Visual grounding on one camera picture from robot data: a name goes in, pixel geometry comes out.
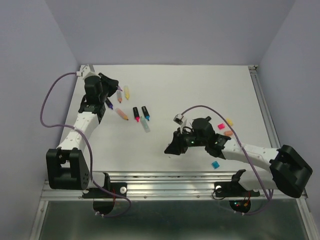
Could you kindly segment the gold pastel highlighter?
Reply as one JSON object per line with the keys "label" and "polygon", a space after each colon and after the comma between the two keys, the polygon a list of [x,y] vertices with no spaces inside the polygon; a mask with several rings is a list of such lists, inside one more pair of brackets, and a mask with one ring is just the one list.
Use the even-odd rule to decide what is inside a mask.
{"label": "gold pastel highlighter", "polygon": [[115,109],[115,112],[116,112],[122,119],[124,119],[124,120],[126,120],[126,121],[129,120],[128,116],[127,116],[121,109],[116,108],[116,109]]}

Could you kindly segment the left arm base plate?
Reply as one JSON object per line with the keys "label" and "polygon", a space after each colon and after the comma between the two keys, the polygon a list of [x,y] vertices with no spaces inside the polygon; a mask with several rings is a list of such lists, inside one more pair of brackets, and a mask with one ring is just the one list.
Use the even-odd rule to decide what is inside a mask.
{"label": "left arm base plate", "polygon": [[[112,182],[110,185],[109,192],[126,197],[127,196],[128,185],[125,182]],[[82,193],[83,199],[110,199],[114,198],[110,193],[100,190],[97,187],[89,188],[88,191]]]}

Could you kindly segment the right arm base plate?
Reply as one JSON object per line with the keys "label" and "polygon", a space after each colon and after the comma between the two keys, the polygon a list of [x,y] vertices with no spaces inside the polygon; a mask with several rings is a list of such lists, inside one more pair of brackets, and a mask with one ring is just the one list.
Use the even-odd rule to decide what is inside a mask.
{"label": "right arm base plate", "polygon": [[214,183],[211,196],[214,199],[259,197],[260,192],[245,190],[238,182],[218,181]]}

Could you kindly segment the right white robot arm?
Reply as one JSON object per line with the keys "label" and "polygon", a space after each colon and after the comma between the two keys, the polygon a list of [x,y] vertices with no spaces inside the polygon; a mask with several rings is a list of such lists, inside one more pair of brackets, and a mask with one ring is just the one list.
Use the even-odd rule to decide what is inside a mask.
{"label": "right white robot arm", "polygon": [[220,197],[240,197],[255,189],[276,189],[283,194],[300,198],[312,173],[312,168],[289,146],[266,148],[237,142],[236,139],[214,131],[210,117],[196,118],[191,127],[185,117],[178,114],[174,122],[179,125],[173,132],[172,142],[164,150],[168,155],[185,154],[190,147],[204,147],[212,157],[238,161],[264,171],[238,170],[231,181],[222,184]]}

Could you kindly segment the peach pastel highlighter body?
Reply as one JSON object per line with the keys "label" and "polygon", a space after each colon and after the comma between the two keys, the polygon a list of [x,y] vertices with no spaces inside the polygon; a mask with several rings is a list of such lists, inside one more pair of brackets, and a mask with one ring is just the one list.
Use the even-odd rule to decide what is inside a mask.
{"label": "peach pastel highlighter body", "polygon": [[116,92],[116,97],[117,97],[117,101],[118,101],[119,103],[122,103],[122,101],[123,101],[123,95],[122,95],[122,91],[121,91],[121,90],[118,90],[118,91]]}

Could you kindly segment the peach highlighter cap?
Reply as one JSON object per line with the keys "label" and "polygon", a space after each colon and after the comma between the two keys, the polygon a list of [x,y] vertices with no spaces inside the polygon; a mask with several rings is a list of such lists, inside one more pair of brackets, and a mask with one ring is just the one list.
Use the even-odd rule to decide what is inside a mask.
{"label": "peach highlighter cap", "polygon": [[230,137],[230,136],[233,135],[233,132],[232,132],[231,130],[228,130],[228,131],[225,131],[223,134],[224,134],[225,136]]}

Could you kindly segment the blue black highlighter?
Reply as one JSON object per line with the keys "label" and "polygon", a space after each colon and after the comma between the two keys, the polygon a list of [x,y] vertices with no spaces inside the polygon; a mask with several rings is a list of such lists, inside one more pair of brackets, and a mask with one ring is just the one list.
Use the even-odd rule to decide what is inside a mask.
{"label": "blue black highlighter", "polygon": [[150,114],[149,114],[149,112],[147,110],[147,107],[146,106],[142,106],[141,110],[142,110],[142,113],[144,115],[144,118],[149,121],[150,120]]}

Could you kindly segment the yellow highlighter cap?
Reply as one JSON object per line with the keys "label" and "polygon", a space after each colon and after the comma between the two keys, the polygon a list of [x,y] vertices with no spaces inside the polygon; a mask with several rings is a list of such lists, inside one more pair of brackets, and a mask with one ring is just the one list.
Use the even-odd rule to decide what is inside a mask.
{"label": "yellow highlighter cap", "polygon": [[234,123],[233,123],[233,121],[231,119],[227,118],[226,121],[230,126],[234,125]]}

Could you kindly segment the purple black highlighter body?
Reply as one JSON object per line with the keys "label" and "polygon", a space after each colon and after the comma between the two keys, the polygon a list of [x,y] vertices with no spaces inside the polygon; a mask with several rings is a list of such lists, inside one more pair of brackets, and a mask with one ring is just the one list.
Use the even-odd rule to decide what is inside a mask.
{"label": "purple black highlighter body", "polygon": [[111,110],[114,109],[113,104],[111,103],[111,101],[110,101],[108,98],[105,100],[105,103],[106,103],[106,105],[107,105],[107,107],[108,107],[109,109],[111,109]]}

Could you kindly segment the yellow pastel highlighter body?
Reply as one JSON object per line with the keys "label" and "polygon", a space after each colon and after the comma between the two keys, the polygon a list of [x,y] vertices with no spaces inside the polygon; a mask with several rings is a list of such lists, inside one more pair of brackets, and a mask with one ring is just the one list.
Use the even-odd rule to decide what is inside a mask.
{"label": "yellow pastel highlighter body", "polygon": [[127,85],[125,85],[123,87],[123,92],[124,92],[124,96],[127,100],[130,99],[130,90],[129,90],[129,87]]}

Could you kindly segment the pink black highlighter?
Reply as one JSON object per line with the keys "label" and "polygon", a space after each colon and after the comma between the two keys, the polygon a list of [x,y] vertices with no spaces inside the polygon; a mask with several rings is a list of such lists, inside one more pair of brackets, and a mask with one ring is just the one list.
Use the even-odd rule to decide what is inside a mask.
{"label": "pink black highlighter", "polygon": [[134,119],[139,122],[140,121],[140,114],[139,114],[139,110],[138,108],[135,106],[132,108],[133,110],[133,115],[134,115]]}

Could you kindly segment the blue highlighter cap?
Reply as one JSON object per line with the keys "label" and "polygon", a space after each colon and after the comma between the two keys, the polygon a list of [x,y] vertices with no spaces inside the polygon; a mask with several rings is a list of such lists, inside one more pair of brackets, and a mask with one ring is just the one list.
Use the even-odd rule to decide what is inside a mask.
{"label": "blue highlighter cap", "polygon": [[220,167],[220,165],[219,165],[219,163],[217,162],[217,161],[214,161],[214,162],[212,162],[212,167],[214,168],[214,169],[218,169],[219,167]]}

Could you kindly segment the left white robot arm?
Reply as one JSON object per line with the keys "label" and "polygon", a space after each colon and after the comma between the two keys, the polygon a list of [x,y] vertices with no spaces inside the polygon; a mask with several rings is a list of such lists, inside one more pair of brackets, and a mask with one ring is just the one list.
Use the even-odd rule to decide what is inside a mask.
{"label": "left white robot arm", "polygon": [[102,73],[77,73],[84,81],[81,99],[73,125],[63,125],[70,131],[65,139],[46,153],[49,186],[58,190],[85,190],[92,179],[84,150],[90,150],[89,138],[101,123],[106,111],[106,99],[119,89],[119,81]]}

